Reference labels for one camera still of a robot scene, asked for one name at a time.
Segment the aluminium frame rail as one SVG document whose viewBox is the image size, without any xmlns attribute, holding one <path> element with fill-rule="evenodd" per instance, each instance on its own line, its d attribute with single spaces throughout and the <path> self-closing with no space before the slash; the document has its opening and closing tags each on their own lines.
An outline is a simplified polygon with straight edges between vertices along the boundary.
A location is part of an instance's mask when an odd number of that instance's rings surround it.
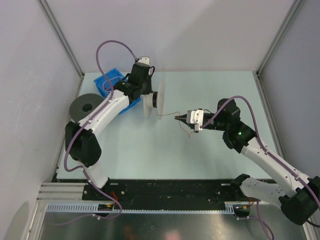
<svg viewBox="0 0 320 240">
<path fill-rule="evenodd" d="M 85 185 L 85 183 L 42 183 L 37 200 L 48 202 L 82 200 Z"/>
</svg>

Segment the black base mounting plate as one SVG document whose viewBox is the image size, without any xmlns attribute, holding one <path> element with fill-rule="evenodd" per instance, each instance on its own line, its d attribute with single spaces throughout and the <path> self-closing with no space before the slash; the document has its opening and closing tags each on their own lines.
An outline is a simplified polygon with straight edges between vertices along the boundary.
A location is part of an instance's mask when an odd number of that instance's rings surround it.
<svg viewBox="0 0 320 240">
<path fill-rule="evenodd" d="M 114 197 L 124 210 L 211 211 L 225 210 L 226 202 L 252 204 L 230 179 L 111 179 L 99 193 L 91 184 L 84 186 L 82 199 L 106 201 Z"/>
</svg>

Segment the light grey cable spool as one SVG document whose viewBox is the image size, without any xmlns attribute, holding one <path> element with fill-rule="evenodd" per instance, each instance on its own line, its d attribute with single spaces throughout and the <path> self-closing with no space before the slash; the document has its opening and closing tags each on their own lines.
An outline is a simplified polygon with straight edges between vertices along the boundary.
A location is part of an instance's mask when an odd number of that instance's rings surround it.
<svg viewBox="0 0 320 240">
<path fill-rule="evenodd" d="M 156 115 L 159 120 L 163 117 L 165 98 L 165 84 L 163 81 L 159 82 L 157 91 L 143 95 L 143 111 L 144 116 L 149 118 L 152 110 L 156 109 Z"/>
</svg>

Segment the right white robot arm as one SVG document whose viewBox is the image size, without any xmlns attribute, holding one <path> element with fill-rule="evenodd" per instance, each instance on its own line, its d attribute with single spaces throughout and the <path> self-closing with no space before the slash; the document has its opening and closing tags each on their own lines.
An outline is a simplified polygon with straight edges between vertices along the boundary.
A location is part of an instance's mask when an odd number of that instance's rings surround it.
<svg viewBox="0 0 320 240">
<path fill-rule="evenodd" d="M 274 183 L 265 183 L 241 174 L 234 179 L 231 196 L 242 201 L 252 197 L 279 208 L 294 224 L 303 225 L 320 208 L 320 178 L 310 177 L 297 170 L 265 144 L 259 134 L 257 122 L 253 128 L 241 121 L 241 110 L 236 96 L 223 98 L 215 113 L 204 109 L 188 110 L 175 116 L 193 132 L 202 130 L 222 131 L 225 145 L 257 164 Z"/>
</svg>

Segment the blue plastic bin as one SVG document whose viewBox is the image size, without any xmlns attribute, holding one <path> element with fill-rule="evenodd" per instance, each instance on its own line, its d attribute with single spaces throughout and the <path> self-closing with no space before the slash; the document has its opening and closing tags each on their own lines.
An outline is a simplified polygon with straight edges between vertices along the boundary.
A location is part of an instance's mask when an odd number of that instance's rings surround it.
<svg viewBox="0 0 320 240">
<path fill-rule="evenodd" d="M 118 71 L 117 68 L 113 68 L 107 73 L 105 73 L 106 77 L 109 79 L 110 83 L 114 86 L 117 82 L 122 80 L 125 76 Z M 111 85 L 106 80 L 106 78 L 102 75 L 94 80 L 94 83 L 97 87 L 97 90 L 99 91 L 100 95 L 104 98 L 108 97 L 108 95 L 111 93 Z M 137 100 L 134 100 L 132 103 L 129 104 L 125 109 L 123 109 L 119 115 L 125 113 L 129 109 L 131 109 L 133 106 L 138 104 L 141 101 L 141 98 L 139 97 Z"/>
</svg>

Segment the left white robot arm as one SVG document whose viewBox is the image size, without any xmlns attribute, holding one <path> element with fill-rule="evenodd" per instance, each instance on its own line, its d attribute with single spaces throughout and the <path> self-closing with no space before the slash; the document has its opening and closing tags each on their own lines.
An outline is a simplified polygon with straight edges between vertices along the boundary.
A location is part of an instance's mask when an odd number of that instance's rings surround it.
<svg viewBox="0 0 320 240">
<path fill-rule="evenodd" d="M 86 117 L 65 126 L 64 169 L 72 172 L 81 168 L 87 179 L 94 184 L 93 194 L 100 200 L 110 196 L 106 184 L 108 175 L 100 162 L 102 149 L 97 136 L 125 108 L 142 96 L 153 93 L 153 67 L 150 58 L 143 56 L 132 66 L 131 72 L 118 81 L 111 93 Z"/>
</svg>

